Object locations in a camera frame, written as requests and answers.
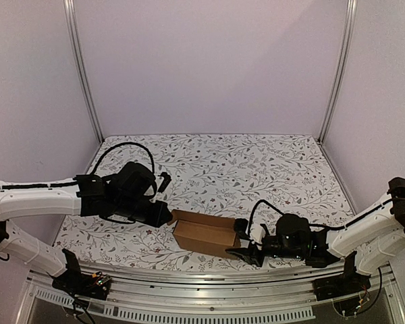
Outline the brown cardboard box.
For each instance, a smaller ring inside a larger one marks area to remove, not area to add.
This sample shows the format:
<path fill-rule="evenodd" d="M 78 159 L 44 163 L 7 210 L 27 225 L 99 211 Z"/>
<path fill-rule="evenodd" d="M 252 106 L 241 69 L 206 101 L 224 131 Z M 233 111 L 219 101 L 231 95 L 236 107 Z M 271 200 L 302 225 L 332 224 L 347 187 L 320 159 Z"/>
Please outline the brown cardboard box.
<path fill-rule="evenodd" d="M 226 252 L 227 249 L 241 247 L 239 236 L 234 230 L 234 218 L 178 209 L 171 213 L 173 219 L 168 225 L 175 225 L 173 237 L 181 249 L 212 257 L 238 259 Z"/>

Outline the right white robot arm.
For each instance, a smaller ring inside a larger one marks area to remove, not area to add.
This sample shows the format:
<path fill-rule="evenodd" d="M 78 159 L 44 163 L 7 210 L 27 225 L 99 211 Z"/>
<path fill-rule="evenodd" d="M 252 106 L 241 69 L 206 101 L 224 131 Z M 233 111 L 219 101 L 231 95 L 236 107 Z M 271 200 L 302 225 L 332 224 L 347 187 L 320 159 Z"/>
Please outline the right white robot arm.
<path fill-rule="evenodd" d="M 305 217 L 281 213 L 270 234 L 266 225 L 252 226 L 252 219 L 237 219 L 234 230 L 247 240 L 246 248 L 226 253 L 261 267 L 265 258 L 299 259 L 308 267 L 325 268 L 352 258 L 352 267 L 339 275 L 335 288 L 350 294 L 362 281 L 405 249 L 405 179 L 393 178 L 388 191 L 372 206 L 344 225 L 310 223 Z"/>

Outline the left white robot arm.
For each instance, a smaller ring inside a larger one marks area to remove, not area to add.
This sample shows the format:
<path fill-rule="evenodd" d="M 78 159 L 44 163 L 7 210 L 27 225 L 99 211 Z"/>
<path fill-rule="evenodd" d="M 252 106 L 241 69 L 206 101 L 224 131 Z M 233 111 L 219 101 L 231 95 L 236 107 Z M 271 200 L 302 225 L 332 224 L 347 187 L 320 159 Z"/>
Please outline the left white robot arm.
<path fill-rule="evenodd" d="M 161 227 L 173 216 L 167 203 L 155 198 L 171 181 L 165 172 L 160 177 L 162 182 L 158 183 L 153 171 L 129 162 L 118 173 L 103 177 L 90 173 L 38 184 L 0 181 L 0 252 L 59 277 L 71 292 L 80 293 L 87 280 L 75 254 L 41 242 L 13 220 L 45 215 L 97 216 L 122 225 Z"/>

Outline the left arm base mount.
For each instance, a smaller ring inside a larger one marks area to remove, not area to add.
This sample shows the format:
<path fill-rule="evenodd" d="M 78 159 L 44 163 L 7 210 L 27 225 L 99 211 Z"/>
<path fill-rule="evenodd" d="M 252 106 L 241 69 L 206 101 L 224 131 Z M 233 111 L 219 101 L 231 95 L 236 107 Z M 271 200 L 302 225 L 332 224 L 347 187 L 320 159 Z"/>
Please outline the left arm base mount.
<path fill-rule="evenodd" d="M 65 272 L 53 277 L 52 287 L 61 290 L 71 297 L 75 295 L 106 300 L 110 291 L 112 278 L 101 271 L 92 274 L 81 272 L 76 255 L 63 249 L 65 255 Z"/>

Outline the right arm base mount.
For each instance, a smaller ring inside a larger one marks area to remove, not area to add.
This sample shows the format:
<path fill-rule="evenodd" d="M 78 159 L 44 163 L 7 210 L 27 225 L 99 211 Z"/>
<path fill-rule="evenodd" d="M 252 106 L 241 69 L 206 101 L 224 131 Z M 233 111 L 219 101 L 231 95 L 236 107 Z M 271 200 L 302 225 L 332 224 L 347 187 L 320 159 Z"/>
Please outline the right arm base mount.
<path fill-rule="evenodd" d="M 356 254 L 354 251 L 346 257 L 344 271 L 341 274 L 312 281 L 313 294 L 317 301 L 358 293 L 371 287 L 370 276 L 361 275 L 356 271 Z"/>

